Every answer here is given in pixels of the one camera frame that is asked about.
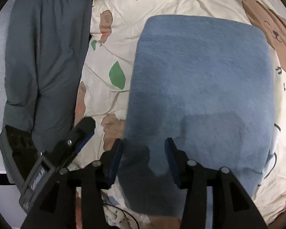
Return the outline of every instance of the bear's nose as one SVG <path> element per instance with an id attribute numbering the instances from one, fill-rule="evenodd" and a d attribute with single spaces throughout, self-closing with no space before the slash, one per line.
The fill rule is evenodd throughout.
<path id="1" fill-rule="evenodd" d="M 278 36 L 278 32 L 273 30 L 273 33 L 275 34 L 276 37 Z"/>

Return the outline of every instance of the bed sheet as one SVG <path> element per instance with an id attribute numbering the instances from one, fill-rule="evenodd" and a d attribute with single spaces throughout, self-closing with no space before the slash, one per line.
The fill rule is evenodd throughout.
<path id="1" fill-rule="evenodd" d="M 107 114 L 116 116 L 109 123 L 112 127 L 126 119 L 137 41 L 146 20 L 162 14 L 229 19 L 252 24 L 265 33 L 275 73 L 275 128 L 271 161 L 253 200 L 270 223 L 286 208 L 286 8 L 280 0 L 94 0 L 92 39 L 82 71 L 76 115 L 77 119 L 92 116 L 96 130 L 75 163 L 84 167 L 100 158 L 112 131 L 101 124 Z M 109 195 L 125 207 L 118 182 Z"/>

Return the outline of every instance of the cable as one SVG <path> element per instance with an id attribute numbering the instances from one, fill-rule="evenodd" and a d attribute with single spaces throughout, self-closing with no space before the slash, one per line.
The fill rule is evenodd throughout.
<path id="1" fill-rule="evenodd" d="M 137 229 L 140 229 L 140 225 L 139 225 L 139 222 L 136 220 L 136 218 L 135 217 L 133 217 L 129 212 L 126 212 L 125 210 L 123 210 L 123 209 L 121 209 L 121 208 L 118 208 L 118 207 L 116 207 L 116 206 L 114 206 L 114 205 L 110 205 L 110 204 L 108 204 L 108 203 L 104 203 L 104 205 L 106 205 L 106 206 L 110 206 L 110 207 L 114 207 L 114 208 L 116 208 L 116 209 L 119 209 L 119 210 L 121 210 L 123 213 L 124 213 L 124 215 L 125 215 L 125 213 L 127 213 L 131 218 L 133 218 L 133 220 L 136 222 L 136 224 L 137 224 Z"/>

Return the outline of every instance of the brown print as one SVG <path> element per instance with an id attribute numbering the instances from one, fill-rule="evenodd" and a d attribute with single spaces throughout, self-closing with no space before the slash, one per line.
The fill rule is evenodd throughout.
<path id="1" fill-rule="evenodd" d="M 101 13 L 101 21 L 100 21 L 100 31 L 102 33 L 101 43 L 105 43 L 108 39 L 108 36 L 111 34 L 111 25 L 113 22 L 112 13 L 110 10 L 106 10 Z"/>
<path id="2" fill-rule="evenodd" d="M 286 72 L 286 19 L 256 0 L 242 0 L 242 4 L 251 24 L 263 31 L 269 45 L 276 50 Z"/>
<path id="3" fill-rule="evenodd" d="M 86 106 L 84 103 L 86 91 L 87 90 L 84 83 L 81 82 L 78 87 L 77 98 L 76 98 L 74 126 L 76 126 L 82 120 L 82 118 L 84 118 L 84 113 L 86 111 Z"/>
<path id="4" fill-rule="evenodd" d="M 119 120 L 114 114 L 108 114 L 101 122 L 104 127 L 104 150 L 110 151 L 116 139 L 124 136 L 125 121 Z"/>

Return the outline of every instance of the dark gray fabric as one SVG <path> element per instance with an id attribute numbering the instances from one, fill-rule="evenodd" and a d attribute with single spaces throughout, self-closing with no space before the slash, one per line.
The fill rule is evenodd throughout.
<path id="1" fill-rule="evenodd" d="M 92 0 L 16 0 L 5 50 L 3 124 L 52 151 L 74 120 L 89 44 Z"/>
<path id="2" fill-rule="evenodd" d="M 167 137 L 205 167 L 231 168 L 252 195 L 274 115 L 272 64 L 260 29 L 208 17 L 150 18 L 137 45 L 119 169 L 127 205 L 182 217 L 186 191 L 173 183 Z M 211 196 L 208 202 L 210 213 Z"/>

